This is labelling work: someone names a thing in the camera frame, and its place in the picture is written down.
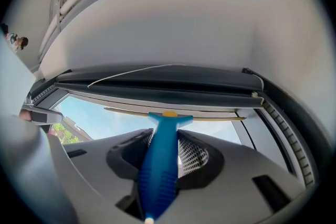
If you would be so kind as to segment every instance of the white shirt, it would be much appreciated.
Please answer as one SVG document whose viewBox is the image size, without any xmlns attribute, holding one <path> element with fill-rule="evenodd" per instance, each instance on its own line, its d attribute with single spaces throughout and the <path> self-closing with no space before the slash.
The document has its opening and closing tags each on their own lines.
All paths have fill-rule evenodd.
<svg viewBox="0 0 336 224">
<path fill-rule="evenodd" d="M 17 53 L 17 50 L 19 48 L 15 43 L 16 39 L 17 39 L 17 34 L 14 34 L 14 33 L 8 34 L 6 37 L 6 41 L 14 53 Z"/>
</svg>

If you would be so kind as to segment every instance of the blue gripper tool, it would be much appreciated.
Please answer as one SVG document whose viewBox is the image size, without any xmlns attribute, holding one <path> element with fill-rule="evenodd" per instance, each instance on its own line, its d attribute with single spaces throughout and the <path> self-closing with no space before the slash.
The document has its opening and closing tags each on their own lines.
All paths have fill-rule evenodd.
<svg viewBox="0 0 336 224">
<path fill-rule="evenodd" d="M 178 145 L 177 129 L 193 122 L 193 116 L 166 111 L 149 113 L 157 124 L 153 139 L 139 171 L 139 193 L 146 220 L 156 220 L 175 199 Z"/>
</svg>

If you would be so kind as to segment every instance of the white tip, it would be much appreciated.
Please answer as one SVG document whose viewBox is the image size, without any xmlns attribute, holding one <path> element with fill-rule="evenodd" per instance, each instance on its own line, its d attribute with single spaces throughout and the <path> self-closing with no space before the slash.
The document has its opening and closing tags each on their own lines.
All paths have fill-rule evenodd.
<svg viewBox="0 0 336 224">
<path fill-rule="evenodd" d="M 145 219 L 145 224 L 154 224 L 154 219 L 152 219 L 152 218 L 146 218 Z"/>
</svg>

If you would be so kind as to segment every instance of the sky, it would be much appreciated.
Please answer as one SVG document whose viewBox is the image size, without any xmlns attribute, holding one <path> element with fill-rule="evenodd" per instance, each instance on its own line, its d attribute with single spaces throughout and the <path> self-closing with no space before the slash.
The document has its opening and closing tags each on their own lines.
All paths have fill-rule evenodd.
<svg viewBox="0 0 336 224">
<path fill-rule="evenodd" d="M 67 97 L 56 109 L 64 117 L 72 119 L 77 127 L 87 132 L 93 139 L 156 128 L 156 125 L 146 117 L 111 112 L 104 107 L 75 97 Z M 182 129 L 241 144 L 231 122 L 193 122 Z"/>
</svg>

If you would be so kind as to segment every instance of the white cord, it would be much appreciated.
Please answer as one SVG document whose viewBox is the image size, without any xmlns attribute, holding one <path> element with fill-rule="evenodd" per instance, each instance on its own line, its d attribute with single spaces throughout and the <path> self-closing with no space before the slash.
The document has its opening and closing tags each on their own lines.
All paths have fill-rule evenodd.
<svg viewBox="0 0 336 224">
<path fill-rule="evenodd" d="M 141 68 L 141 69 L 137 69 L 137 70 L 132 70 L 132 71 L 128 71 L 128 72 L 124 72 L 124 73 L 120 73 L 120 74 L 112 75 L 112 76 L 109 76 L 109 77 L 106 77 L 106 78 L 103 78 L 103 79 L 96 80 L 93 83 L 91 83 L 90 85 L 88 85 L 88 88 L 90 86 L 94 85 L 95 83 L 97 83 L 99 81 L 102 81 L 102 80 L 105 80 L 105 79 L 111 79 L 111 78 L 114 78 L 114 77 L 118 77 L 118 76 L 121 76 L 121 75 L 133 73 L 133 72 L 138 72 L 138 71 L 142 71 L 142 70 L 146 70 L 146 69 L 157 68 L 157 67 L 167 67 L 167 66 L 185 66 L 185 65 L 182 64 L 182 63 L 171 63 L 171 64 L 168 64 L 168 65 L 153 66 L 153 67 L 146 67 L 146 68 Z"/>
</svg>

